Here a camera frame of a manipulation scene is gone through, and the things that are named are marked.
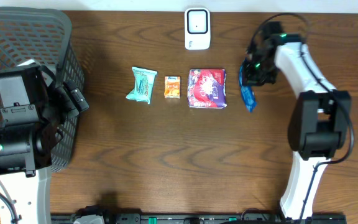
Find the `blue Oreo cookie pack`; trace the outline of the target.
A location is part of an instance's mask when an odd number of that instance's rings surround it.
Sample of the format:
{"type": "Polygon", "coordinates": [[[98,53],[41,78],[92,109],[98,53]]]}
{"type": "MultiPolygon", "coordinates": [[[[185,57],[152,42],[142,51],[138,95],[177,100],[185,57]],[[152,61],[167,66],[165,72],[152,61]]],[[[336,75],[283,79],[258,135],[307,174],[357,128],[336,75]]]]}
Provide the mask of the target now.
{"type": "Polygon", "coordinates": [[[254,92],[251,88],[251,86],[246,85],[245,81],[243,80],[243,78],[245,77],[245,75],[243,74],[243,72],[245,71],[245,67],[246,65],[248,65],[248,60],[245,59],[243,61],[243,63],[240,66],[239,69],[239,86],[241,89],[241,97],[242,100],[247,108],[247,110],[252,113],[253,110],[255,109],[255,107],[257,106],[257,102],[254,96],[254,92]]]}

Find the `red purple pad pack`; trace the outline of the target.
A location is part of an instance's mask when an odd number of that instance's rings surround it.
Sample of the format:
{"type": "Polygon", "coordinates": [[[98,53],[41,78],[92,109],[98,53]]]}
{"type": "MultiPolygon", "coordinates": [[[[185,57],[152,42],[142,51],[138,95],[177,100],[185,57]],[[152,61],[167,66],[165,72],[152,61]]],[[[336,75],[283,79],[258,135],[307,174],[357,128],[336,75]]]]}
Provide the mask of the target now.
{"type": "Polygon", "coordinates": [[[227,106],[225,69],[191,69],[187,99],[190,108],[223,109],[227,106]]]}

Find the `orange tissue pack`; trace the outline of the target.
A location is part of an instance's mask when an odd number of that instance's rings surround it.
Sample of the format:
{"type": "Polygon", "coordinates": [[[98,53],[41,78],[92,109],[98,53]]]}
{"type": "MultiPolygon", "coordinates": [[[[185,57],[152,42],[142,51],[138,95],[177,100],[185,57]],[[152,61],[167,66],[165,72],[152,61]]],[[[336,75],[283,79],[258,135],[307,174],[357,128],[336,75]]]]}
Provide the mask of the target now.
{"type": "Polygon", "coordinates": [[[181,92],[181,78],[166,76],[165,77],[164,97],[166,99],[179,99],[181,92]]]}

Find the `green wet wipes pack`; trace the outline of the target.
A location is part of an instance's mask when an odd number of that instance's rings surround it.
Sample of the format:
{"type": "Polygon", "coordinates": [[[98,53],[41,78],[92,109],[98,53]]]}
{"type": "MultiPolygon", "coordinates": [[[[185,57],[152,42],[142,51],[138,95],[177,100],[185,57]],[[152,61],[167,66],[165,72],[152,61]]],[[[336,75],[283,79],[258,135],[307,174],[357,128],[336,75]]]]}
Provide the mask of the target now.
{"type": "Polygon", "coordinates": [[[135,77],[134,89],[127,94],[126,98],[151,104],[152,90],[158,71],[132,67],[132,72],[135,77]]]}

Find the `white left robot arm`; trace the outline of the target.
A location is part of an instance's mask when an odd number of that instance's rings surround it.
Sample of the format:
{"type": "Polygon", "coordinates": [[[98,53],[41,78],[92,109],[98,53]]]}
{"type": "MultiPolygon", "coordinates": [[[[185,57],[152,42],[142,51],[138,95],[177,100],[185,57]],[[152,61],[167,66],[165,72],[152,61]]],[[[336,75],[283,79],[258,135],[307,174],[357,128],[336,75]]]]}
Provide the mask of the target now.
{"type": "Polygon", "coordinates": [[[0,71],[0,221],[51,223],[52,149],[60,126],[88,110],[73,80],[35,60],[0,71]]]}

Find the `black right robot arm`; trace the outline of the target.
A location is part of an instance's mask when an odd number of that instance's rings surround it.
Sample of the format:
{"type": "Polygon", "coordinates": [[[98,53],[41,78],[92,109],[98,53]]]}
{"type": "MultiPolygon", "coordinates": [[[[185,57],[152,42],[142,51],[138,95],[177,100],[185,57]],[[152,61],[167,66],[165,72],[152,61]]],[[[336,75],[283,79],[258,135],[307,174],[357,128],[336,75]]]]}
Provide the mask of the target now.
{"type": "Polygon", "coordinates": [[[291,86],[296,103],[287,138],[293,159],[280,209],[284,219],[305,222],[313,216],[313,200],[325,168],[345,161],[353,150],[351,96],[325,78],[300,34],[286,33],[278,21],[265,21],[255,35],[260,42],[251,40],[249,56],[239,69],[242,99],[252,111],[252,87],[274,84],[278,73],[291,86]]]}

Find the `white barcode scanner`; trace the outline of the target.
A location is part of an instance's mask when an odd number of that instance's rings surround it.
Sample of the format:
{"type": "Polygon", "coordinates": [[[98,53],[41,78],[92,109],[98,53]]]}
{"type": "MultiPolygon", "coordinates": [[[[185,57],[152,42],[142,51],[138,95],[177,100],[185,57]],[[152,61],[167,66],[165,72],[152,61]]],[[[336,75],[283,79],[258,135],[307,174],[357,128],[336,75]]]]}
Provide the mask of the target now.
{"type": "Polygon", "coordinates": [[[189,8],[185,11],[185,48],[206,50],[211,44],[211,16],[204,7],[189,8]]]}

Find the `grey plastic basket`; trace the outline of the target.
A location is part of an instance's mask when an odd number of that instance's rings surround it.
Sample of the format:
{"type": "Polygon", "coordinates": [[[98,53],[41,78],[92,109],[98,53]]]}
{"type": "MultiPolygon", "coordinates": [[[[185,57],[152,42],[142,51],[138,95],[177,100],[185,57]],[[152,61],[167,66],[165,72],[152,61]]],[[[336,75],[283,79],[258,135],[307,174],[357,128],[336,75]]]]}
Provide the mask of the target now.
{"type": "MultiPolygon", "coordinates": [[[[33,59],[53,71],[57,82],[72,80],[83,91],[85,75],[70,42],[71,31],[71,21],[61,11],[0,7],[0,70],[33,59]]],[[[52,172],[69,164],[77,121],[72,118],[58,127],[63,139],[52,149],[52,172]]]]}

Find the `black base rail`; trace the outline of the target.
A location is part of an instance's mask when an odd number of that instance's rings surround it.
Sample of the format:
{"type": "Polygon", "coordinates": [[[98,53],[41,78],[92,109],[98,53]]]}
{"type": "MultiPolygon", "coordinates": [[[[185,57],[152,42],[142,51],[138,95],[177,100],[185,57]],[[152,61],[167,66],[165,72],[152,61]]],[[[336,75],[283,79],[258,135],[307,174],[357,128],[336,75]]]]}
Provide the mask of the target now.
{"type": "Polygon", "coordinates": [[[346,224],[341,214],[316,214],[302,221],[279,214],[249,208],[241,214],[146,214],[113,213],[98,206],[88,206],[73,214],[52,214],[52,224],[106,223],[106,224],[220,224],[220,223],[337,223],[346,224]]]}

